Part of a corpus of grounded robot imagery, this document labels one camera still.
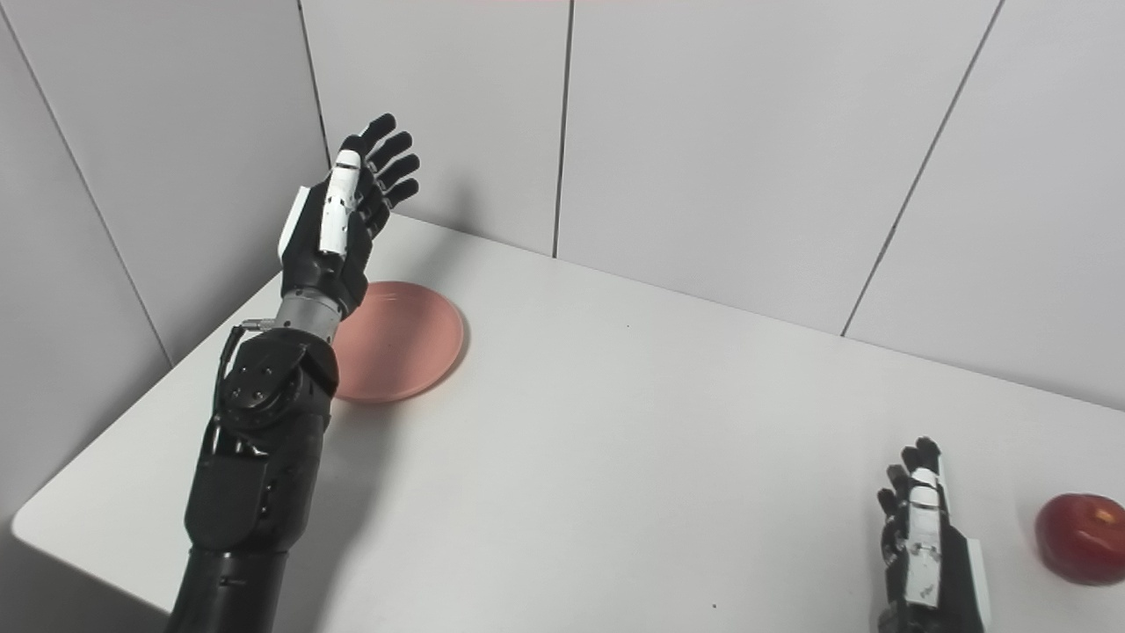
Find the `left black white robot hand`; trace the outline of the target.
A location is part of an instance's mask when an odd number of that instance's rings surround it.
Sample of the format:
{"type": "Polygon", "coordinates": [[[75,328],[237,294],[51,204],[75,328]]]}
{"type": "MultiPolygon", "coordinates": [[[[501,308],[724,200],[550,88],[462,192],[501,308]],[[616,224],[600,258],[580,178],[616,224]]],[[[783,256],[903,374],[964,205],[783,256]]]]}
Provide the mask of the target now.
{"type": "Polygon", "coordinates": [[[363,301],[374,239],[393,209],[417,195],[413,137],[393,114],[342,141],[327,175],[302,186],[279,239],[281,293],[313,289],[348,317],[363,301]]]}

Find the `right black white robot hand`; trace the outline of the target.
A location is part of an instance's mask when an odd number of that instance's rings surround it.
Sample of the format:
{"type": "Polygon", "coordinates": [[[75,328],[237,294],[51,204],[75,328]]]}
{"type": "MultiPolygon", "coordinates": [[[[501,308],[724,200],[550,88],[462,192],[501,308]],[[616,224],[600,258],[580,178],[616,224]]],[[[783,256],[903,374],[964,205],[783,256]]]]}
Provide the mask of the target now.
{"type": "Polygon", "coordinates": [[[886,468],[880,551],[886,605],[879,632],[984,632],[990,600],[979,541],[951,521],[943,453],[916,438],[886,468]]]}

